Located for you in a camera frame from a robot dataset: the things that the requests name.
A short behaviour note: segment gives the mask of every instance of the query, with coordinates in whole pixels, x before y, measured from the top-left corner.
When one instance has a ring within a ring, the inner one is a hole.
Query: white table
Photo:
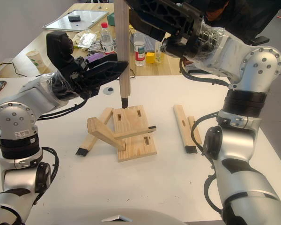
[[[29,79],[6,79],[0,98],[15,94]],[[33,207],[27,224],[61,224],[81,212],[107,208],[156,210],[181,221],[221,219],[203,195],[204,181],[212,173],[210,164],[200,154],[185,153],[172,107],[182,104],[187,116],[198,119],[222,108],[227,89],[182,76],[136,77],[131,82],[129,105],[144,105],[149,125],[157,126],[153,134],[157,155],[118,163],[115,148],[100,140],[86,157],[75,155],[87,134],[87,118],[99,116],[105,107],[121,107],[118,81],[102,86],[100,94],[82,109],[37,123],[40,145],[58,152],[60,167],[50,189]],[[106,86],[113,87],[115,93],[103,94]],[[68,106],[81,100],[73,100]],[[202,139],[215,125],[215,119],[200,124]],[[52,162],[48,153],[44,159]],[[281,198],[281,161],[261,130],[251,165],[268,178]],[[220,206],[215,182],[210,195]]]

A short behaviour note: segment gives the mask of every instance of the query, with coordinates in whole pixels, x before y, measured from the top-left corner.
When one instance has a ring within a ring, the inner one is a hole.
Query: whiteboard
[[[80,32],[91,28],[107,14],[108,12],[74,10],[64,17],[45,25],[43,29]],[[78,22],[70,22],[68,18],[69,15],[79,15],[81,20]]]

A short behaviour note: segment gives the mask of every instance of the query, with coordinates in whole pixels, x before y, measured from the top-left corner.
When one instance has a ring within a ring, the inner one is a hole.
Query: wooden block
[[[124,0],[114,1],[115,29],[117,36],[118,61],[129,62],[129,7]],[[122,98],[130,95],[130,66],[119,77]]]
[[[131,131],[126,131],[123,133],[117,133],[115,134],[116,139],[123,139],[127,137],[133,137],[137,135],[142,135],[142,134],[147,134],[147,133],[152,133],[156,131],[156,126],[148,127],[148,128],[140,128],[137,130],[131,130]]]
[[[194,125],[194,123],[195,123],[195,118],[194,118],[193,116],[189,116],[189,117],[187,117],[187,118],[188,118],[188,122],[189,122],[189,125],[190,125],[190,127],[191,127],[191,130],[192,130],[192,127],[193,127],[193,125]],[[196,127],[196,128],[194,129],[193,135],[194,135],[194,137],[195,137],[197,143],[202,144],[202,140],[201,140],[201,137],[200,137],[200,134],[199,134],[198,127]]]
[[[148,128],[148,121],[142,105],[112,111],[115,135],[132,130]],[[126,150],[118,151],[118,161],[156,154],[153,137],[151,134],[142,134],[124,139]]]
[[[109,119],[112,116],[112,110],[113,110],[113,108],[111,108],[111,107],[105,108],[103,113],[100,115],[99,120],[102,123],[107,124],[107,122],[109,121]],[[95,137],[91,134],[88,134],[85,137],[84,142],[80,145],[80,148],[90,151],[93,148],[94,144],[96,143],[97,139],[98,139],[97,137]]]
[[[93,117],[88,119],[88,131],[93,136],[102,141],[116,147],[119,151],[125,150],[125,143],[122,140],[116,140],[114,133],[98,118]]]
[[[185,116],[182,105],[174,105],[173,108],[186,152],[198,153],[196,149],[196,144],[191,138],[191,128]]]

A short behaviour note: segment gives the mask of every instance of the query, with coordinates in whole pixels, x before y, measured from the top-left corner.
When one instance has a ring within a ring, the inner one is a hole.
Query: plastic bottle
[[[114,53],[114,46],[112,36],[108,30],[108,25],[106,22],[101,23],[101,43],[103,45],[103,50],[106,55]]]
[[[155,62],[163,62],[164,53],[160,51],[161,45],[161,42],[155,42]]]
[[[135,64],[138,67],[145,65],[145,35],[135,31],[134,37]]]

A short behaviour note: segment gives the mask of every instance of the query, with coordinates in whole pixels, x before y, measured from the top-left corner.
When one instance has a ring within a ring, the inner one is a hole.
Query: yellow box
[[[147,63],[154,63],[155,61],[155,53],[154,52],[148,52],[146,55],[146,62]]]

